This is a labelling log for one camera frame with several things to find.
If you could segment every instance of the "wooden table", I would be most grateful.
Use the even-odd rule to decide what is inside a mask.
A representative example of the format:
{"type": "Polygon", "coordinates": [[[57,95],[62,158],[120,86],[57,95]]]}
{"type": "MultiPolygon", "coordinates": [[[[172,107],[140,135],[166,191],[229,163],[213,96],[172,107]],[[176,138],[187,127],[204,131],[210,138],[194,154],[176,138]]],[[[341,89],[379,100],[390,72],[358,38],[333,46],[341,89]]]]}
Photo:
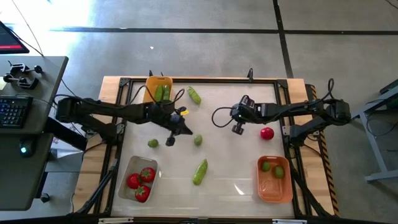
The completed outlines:
{"type": "MultiPolygon", "coordinates": [[[[143,78],[143,77],[104,77],[103,84],[101,87],[101,91],[99,94],[99,100],[114,103],[116,101],[116,95],[119,88],[120,78],[143,78]]],[[[200,77],[172,77],[173,79],[179,78],[200,78],[200,77]]],[[[306,87],[304,84],[304,80],[302,79],[287,79],[287,83],[289,86],[289,95],[291,103],[298,103],[308,100],[306,87]]],[[[127,88],[124,89],[122,93],[122,102],[127,95],[127,88]]],[[[111,117],[107,116],[96,116],[96,118],[100,119],[102,122],[110,123],[111,117]]],[[[310,115],[305,116],[297,116],[294,118],[295,124],[303,124],[307,121],[311,120],[310,115]]],[[[331,169],[328,160],[328,154],[325,144],[325,137],[323,133],[320,136],[321,142],[306,140],[305,143],[312,148],[320,151],[319,146],[321,146],[323,159],[325,163],[323,163],[322,158],[319,157],[318,154],[314,153],[311,149],[307,147],[301,148],[301,156],[304,167],[305,178],[307,181],[307,186],[311,190],[312,194],[321,203],[322,207],[328,211],[330,214],[338,214],[338,205],[335,196],[335,190],[333,186],[333,178],[331,176],[331,169]]],[[[91,138],[88,142],[87,147],[94,146],[101,142],[99,136],[95,136],[91,138]]],[[[81,166],[80,175],[78,178],[78,182],[76,185],[75,195],[73,197],[74,206],[77,209],[83,206],[83,204],[89,199],[91,194],[95,191],[100,181],[100,173],[103,166],[104,160],[104,152],[105,145],[100,145],[92,150],[88,151],[84,155],[84,160],[81,166]]],[[[114,157],[114,152],[116,147],[112,150],[111,158],[114,157]]],[[[301,190],[298,186],[296,186],[297,195],[298,195],[298,204],[302,212],[304,209],[303,197],[301,194],[301,190]]],[[[101,212],[104,210],[106,205],[106,199],[108,198],[109,192],[109,184],[104,190],[102,203],[101,203],[101,212]]]]}

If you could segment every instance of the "tomato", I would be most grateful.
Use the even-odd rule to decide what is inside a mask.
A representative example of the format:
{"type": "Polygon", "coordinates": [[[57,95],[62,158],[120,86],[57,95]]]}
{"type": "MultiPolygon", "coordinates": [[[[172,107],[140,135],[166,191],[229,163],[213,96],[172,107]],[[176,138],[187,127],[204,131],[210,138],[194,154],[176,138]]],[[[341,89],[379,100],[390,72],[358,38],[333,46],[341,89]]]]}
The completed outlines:
{"type": "Polygon", "coordinates": [[[146,167],[141,171],[140,178],[142,181],[149,183],[155,179],[155,175],[156,171],[153,168],[146,167]]]}
{"type": "Polygon", "coordinates": [[[141,180],[139,178],[139,174],[131,174],[127,180],[127,186],[131,189],[137,189],[139,186],[141,186],[141,180]]]}
{"type": "Polygon", "coordinates": [[[146,185],[140,186],[136,190],[136,199],[139,202],[146,202],[150,193],[150,188],[146,185]]]}
{"type": "Polygon", "coordinates": [[[265,140],[271,140],[274,137],[274,130],[268,127],[261,129],[261,137],[265,140]]]}

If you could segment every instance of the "orange bin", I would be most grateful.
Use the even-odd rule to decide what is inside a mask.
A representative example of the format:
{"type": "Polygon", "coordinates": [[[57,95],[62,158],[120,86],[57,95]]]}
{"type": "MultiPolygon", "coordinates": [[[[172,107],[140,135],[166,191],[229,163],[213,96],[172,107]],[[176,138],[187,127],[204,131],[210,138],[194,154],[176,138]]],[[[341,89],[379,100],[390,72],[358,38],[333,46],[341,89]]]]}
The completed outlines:
{"type": "Polygon", "coordinates": [[[292,180],[290,179],[289,162],[280,156],[262,156],[257,161],[257,193],[265,202],[289,202],[293,199],[292,180]],[[268,161],[271,169],[267,172],[261,170],[262,163],[268,161]],[[281,166],[285,176],[283,179],[274,177],[275,166],[281,166]]]}
{"type": "Polygon", "coordinates": [[[150,91],[152,96],[155,96],[156,88],[158,85],[168,85],[170,86],[170,97],[173,90],[173,79],[170,77],[149,77],[145,85],[148,89],[145,91],[144,99],[142,100],[143,103],[153,102],[152,98],[150,97],[148,90],[150,91]]]}

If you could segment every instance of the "computer monitor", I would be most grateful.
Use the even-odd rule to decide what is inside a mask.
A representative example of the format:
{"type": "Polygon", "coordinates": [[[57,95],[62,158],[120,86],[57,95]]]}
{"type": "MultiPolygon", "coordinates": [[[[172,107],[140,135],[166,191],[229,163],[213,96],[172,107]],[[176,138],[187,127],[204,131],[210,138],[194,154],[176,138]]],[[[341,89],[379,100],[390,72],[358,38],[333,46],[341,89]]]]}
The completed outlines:
{"type": "Polygon", "coordinates": [[[0,21],[0,54],[29,53],[29,49],[0,21]]]}

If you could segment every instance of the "gray floor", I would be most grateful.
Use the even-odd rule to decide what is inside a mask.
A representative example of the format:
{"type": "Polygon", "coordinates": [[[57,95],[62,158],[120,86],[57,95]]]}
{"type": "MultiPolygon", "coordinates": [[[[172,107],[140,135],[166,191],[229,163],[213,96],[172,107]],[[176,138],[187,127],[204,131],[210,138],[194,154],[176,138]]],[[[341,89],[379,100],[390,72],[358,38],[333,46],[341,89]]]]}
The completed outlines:
{"type": "MultiPolygon", "coordinates": [[[[81,96],[96,98],[105,75],[147,75],[150,69],[165,75],[243,77],[252,67],[255,77],[286,77],[277,34],[48,31],[52,26],[276,29],[271,0],[15,2],[44,54],[69,56],[64,80],[81,96]]],[[[398,10],[382,0],[279,0],[279,5],[285,29],[398,30],[398,10]]],[[[12,2],[0,2],[0,20],[18,24],[15,31],[36,46],[12,2]]],[[[333,94],[349,102],[351,110],[375,98],[380,88],[397,78],[396,35],[287,35],[286,39],[294,77],[314,84],[320,96],[333,77],[333,94]]],[[[59,92],[67,93],[63,86],[59,92]]],[[[383,132],[393,122],[381,119],[373,125],[383,132]]],[[[397,150],[396,134],[395,130],[379,138],[389,168],[398,166],[398,152],[387,151],[397,150]]],[[[373,184],[364,180],[379,169],[361,125],[329,127],[326,140],[341,216],[398,223],[398,179],[373,184]]],[[[70,159],[49,168],[76,171],[80,158],[70,159]]],[[[76,173],[51,173],[45,190],[54,195],[53,202],[34,202],[27,212],[1,212],[0,219],[68,213],[76,178],[76,173]]]]}

